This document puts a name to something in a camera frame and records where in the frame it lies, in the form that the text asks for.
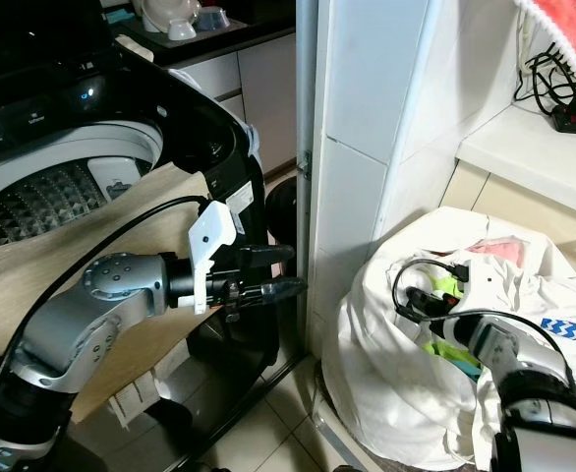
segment green cloth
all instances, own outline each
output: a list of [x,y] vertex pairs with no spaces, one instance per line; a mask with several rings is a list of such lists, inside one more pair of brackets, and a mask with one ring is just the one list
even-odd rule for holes
[[453,297],[463,298],[463,292],[458,289],[458,280],[456,280],[453,275],[439,279],[431,278],[431,282],[433,290],[440,290],[449,293]]
[[474,382],[477,382],[481,376],[481,363],[474,359],[466,349],[457,349],[441,340],[427,342],[423,349],[451,362]]

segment washing machine drum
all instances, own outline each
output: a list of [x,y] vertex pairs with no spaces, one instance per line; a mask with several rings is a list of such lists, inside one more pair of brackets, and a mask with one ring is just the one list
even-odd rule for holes
[[113,201],[150,171],[163,140],[145,123],[81,126],[0,155],[0,246]]

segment washing machine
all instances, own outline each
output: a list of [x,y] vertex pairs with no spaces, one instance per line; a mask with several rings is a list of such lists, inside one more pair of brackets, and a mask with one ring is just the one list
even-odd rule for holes
[[[0,0],[0,245],[97,211],[167,162],[201,172],[222,202],[250,185],[235,244],[266,244],[257,148],[252,127],[119,46],[98,0]],[[252,283],[270,277],[269,267],[248,273]],[[272,307],[240,315],[229,324],[218,312],[188,338],[214,378],[195,404],[188,447],[219,429],[275,362]]]

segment black cable bundle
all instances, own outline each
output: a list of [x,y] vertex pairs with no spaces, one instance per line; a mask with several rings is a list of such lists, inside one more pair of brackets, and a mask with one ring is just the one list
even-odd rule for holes
[[[555,43],[553,42],[545,52],[541,52],[535,57],[526,61],[525,64],[531,69],[532,72],[533,92],[523,96],[518,96],[518,93],[524,86],[522,71],[520,69],[518,71],[519,82],[515,93],[513,93],[513,100],[522,101],[533,96],[537,102],[537,105],[540,107],[540,110],[548,116],[551,115],[551,110],[547,110],[542,104],[541,98],[543,96],[549,96],[556,102],[557,105],[567,107],[568,103],[565,103],[563,100],[571,100],[576,96],[576,81],[574,80],[574,73],[572,72],[570,66],[568,66],[567,63],[562,62],[562,60],[563,54],[559,52],[558,48],[556,48]],[[540,72],[540,69],[549,63],[553,63],[554,66],[549,69],[546,78],[544,77],[544,74]],[[567,81],[567,84],[554,84],[552,82],[552,77],[554,74],[559,74],[562,76]],[[569,89],[569,92],[561,93],[559,90],[562,89]]]

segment washing machine lid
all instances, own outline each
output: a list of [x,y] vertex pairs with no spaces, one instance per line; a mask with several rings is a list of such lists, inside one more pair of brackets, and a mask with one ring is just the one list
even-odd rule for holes
[[0,0],[0,105],[116,67],[99,0]]

